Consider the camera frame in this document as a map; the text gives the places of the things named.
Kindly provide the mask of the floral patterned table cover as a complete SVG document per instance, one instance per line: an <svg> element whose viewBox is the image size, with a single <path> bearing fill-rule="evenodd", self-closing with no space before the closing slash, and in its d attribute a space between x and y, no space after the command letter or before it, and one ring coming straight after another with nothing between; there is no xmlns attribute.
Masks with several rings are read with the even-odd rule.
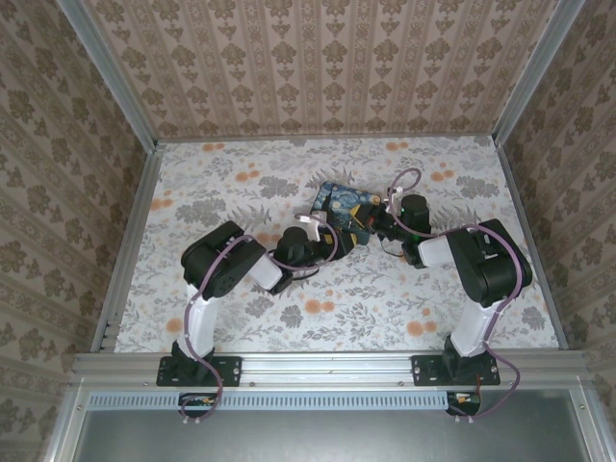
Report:
<svg viewBox="0 0 616 462"><path fill-rule="evenodd" d="M426 198L435 230L498 218L525 244L488 136L167 143L160 154L116 353L167 352L180 336L190 244L231 220L274 248L326 182L373 198L398 182ZM221 352L439 348L468 303L453 266L413 269L398 244L371 239L280 295L244 279L223 301L215 342Z"/></svg>

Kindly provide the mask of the aluminium corner post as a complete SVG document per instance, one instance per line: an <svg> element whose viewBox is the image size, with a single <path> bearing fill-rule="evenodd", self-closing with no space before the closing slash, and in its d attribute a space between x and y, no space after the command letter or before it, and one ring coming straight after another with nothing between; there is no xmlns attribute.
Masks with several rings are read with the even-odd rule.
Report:
<svg viewBox="0 0 616 462"><path fill-rule="evenodd" d="M584 2L585 0L558 0L492 132L496 147L503 146L511 135Z"/></svg>
<svg viewBox="0 0 616 462"><path fill-rule="evenodd" d="M130 88L117 59L113 56L111 47L95 24L92 15L81 0L57 0L57 2L141 146L147 154L151 154L156 150L158 137L138 101L137 93Z"/></svg>

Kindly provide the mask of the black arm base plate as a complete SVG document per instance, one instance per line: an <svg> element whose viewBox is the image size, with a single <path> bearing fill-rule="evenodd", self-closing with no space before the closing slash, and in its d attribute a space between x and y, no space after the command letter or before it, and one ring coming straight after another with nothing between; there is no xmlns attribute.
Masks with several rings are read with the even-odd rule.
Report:
<svg viewBox="0 0 616 462"><path fill-rule="evenodd" d="M489 353L454 358L440 355L414 355L411 357L414 385L474 386L500 385L501 377L496 359Z"/></svg>
<svg viewBox="0 0 616 462"><path fill-rule="evenodd" d="M216 357L210 360L223 386L238 387L242 375L240 356ZM214 374L201 362L191 358L165 356L160 360L156 375L159 387L216 387Z"/></svg>

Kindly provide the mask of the starry night patterned pouch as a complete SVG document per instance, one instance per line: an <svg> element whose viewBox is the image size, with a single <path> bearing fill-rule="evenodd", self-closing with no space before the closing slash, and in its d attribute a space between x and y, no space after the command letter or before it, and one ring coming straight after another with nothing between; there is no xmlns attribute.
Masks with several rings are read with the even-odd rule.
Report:
<svg viewBox="0 0 616 462"><path fill-rule="evenodd" d="M358 204L380 204L381 197L372 192L358 190L349 186L333 182L323 182L312 204L311 212L327 211L328 221L336 228L340 227L353 233L353 225L356 224L349 210ZM369 242L358 242L366 245Z"/></svg>

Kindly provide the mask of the small connector board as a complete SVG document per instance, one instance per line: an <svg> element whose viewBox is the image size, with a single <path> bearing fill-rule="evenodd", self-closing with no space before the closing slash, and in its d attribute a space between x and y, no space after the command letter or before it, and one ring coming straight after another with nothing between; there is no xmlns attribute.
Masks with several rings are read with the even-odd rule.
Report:
<svg viewBox="0 0 616 462"><path fill-rule="evenodd" d="M474 416L481 405L478 392L447 392L448 408L446 412L453 417Z"/></svg>
<svg viewBox="0 0 616 462"><path fill-rule="evenodd" d="M216 404L217 393L186 393L178 398L178 412L188 419L202 419Z"/></svg>

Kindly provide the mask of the aluminium front frame rail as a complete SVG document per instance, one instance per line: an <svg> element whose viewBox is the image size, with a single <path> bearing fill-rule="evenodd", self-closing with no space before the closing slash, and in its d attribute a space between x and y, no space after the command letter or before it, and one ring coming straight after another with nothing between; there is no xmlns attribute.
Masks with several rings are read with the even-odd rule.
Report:
<svg viewBox="0 0 616 462"><path fill-rule="evenodd" d="M395 390L413 386L415 356L420 351L370 352L240 352L240 389L249 390ZM500 387L511 385L521 373L519 387L569 389L591 382L583 354L573 350L505 349L498 355ZM90 390L151 390L163 353L81 353L76 356L68 387Z"/></svg>

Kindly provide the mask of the grey metal panel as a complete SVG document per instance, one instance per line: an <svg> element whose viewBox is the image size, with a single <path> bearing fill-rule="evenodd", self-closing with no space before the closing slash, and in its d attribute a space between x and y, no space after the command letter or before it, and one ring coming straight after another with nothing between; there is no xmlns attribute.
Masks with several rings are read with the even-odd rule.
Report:
<svg viewBox="0 0 616 462"><path fill-rule="evenodd" d="M518 392L490 416L444 411L95 411L74 462L590 462L570 398Z"/></svg>

